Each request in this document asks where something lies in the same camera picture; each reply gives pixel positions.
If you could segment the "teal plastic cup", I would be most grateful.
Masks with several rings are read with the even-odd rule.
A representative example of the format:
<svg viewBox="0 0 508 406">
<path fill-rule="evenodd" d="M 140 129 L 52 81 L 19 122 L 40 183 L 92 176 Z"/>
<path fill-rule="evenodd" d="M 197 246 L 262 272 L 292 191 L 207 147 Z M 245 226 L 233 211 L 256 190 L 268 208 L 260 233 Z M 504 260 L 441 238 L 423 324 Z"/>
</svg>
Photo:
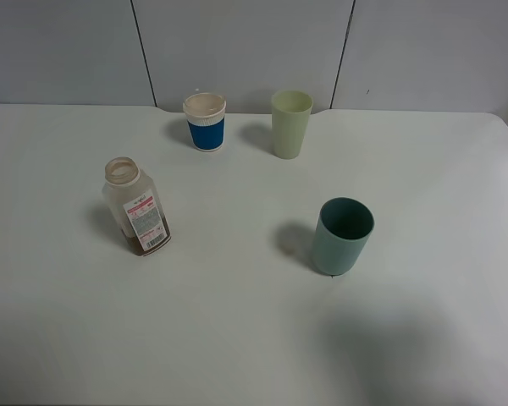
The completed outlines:
<svg viewBox="0 0 508 406">
<path fill-rule="evenodd" d="M 331 277 L 348 272 L 374 229 L 374 216 L 360 201 L 337 197 L 319 212 L 312 242 L 312 264 Z"/>
</svg>

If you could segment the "clear plastic drink bottle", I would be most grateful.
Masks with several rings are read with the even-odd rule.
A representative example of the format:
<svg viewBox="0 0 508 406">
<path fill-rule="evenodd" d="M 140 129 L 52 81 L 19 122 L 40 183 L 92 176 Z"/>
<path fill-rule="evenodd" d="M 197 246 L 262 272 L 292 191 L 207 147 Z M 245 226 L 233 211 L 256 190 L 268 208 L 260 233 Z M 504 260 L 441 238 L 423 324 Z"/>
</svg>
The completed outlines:
<svg viewBox="0 0 508 406">
<path fill-rule="evenodd" d="M 131 250 L 146 256 L 171 239 L 153 179 L 129 157 L 116 157 L 105 168 L 102 195 Z"/>
</svg>

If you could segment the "pale green plastic cup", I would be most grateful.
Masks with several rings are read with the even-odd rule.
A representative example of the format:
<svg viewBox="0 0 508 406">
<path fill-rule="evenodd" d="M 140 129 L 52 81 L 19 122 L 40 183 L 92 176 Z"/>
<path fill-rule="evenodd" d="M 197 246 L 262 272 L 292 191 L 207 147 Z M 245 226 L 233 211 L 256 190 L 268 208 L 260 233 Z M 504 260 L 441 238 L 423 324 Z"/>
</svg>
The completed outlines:
<svg viewBox="0 0 508 406">
<path fill-rule="evenodd" d="M 281 159 L 301 152 L 313 99 L 302 91 L 278 91 L 271 98 L 273 149 Z"/>
</svg>

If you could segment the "blue sleeved paper cup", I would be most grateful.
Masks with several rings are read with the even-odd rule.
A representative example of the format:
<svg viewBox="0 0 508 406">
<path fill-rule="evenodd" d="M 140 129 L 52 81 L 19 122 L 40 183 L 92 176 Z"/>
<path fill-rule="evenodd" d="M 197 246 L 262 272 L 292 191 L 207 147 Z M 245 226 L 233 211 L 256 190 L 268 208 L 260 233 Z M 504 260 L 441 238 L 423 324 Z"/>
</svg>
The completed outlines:
<svg viewBox="0 0 508 406">
<path fill-rule="evenodd" d="M 213 93 L 198 93 L 184 100 L 190 135 L 199 151 L 216 151 L 223 145 L 226 107 L 225 98 Z"/>
</svg>

